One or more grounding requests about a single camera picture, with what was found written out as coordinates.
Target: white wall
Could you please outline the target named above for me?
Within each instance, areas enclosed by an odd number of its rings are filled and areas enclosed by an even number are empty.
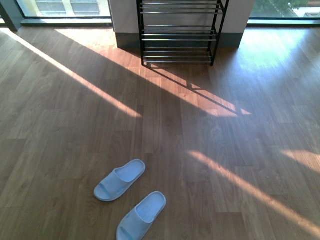
[[[116,33],[138,33],[138,14],[136,0],[109,0],[112,22]],[[227,15],[225,18],[223,33],[243,33],[246,29],[248,19],[254,7],[255,0],[230,0]],[[171,22],[172,18],[166,16],[164,22]],[[203,18],[176,18],[176,21],[183,21],[185,24],[190,21],[206,22]]]

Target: slide sandal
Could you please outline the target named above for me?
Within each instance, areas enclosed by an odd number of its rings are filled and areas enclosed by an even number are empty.
[[[114,169],[94,189],[97,199],[110,202],[121,197],[130,186],[144,173],[146,165],[139,159]]]
[[[116,230],[116,240],[141,240],[166,202],[161,192],[150,193],[121,220]]]

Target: slipper strap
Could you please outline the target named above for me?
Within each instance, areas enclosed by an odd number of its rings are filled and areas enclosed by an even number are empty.
[[[145,222],[137,214],[136,208],[132,209],[127,216],[124,217],[120,224],[126,234],[129,234],[133,240],[140,240],[148,231],[152,222]]]
[[[119,178],[116,169],[114,169],[100,184],[103,185],[103,190],[107,191],[110,196],[115,196],[127,188],[130,183]]]

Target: wall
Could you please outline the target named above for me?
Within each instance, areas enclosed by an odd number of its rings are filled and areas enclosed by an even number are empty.
[[[109,0],[112,23],[119,48],[139,47],[136,0]],[[221,35],[220,47],[239,47],[255,0],[230,0]],[[190,21],[190,18],[179,18]]]

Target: window sill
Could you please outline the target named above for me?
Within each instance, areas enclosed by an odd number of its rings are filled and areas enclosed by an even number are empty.
[[[248,27],[319,27],[319,19],[249,19]]]
[[[53,19],[24,19],[21,21],[23,26],[53,26],[53,27],[105,27],[112,26],[110,18],[104,19],[85,19],[85,18],[53,18]]]

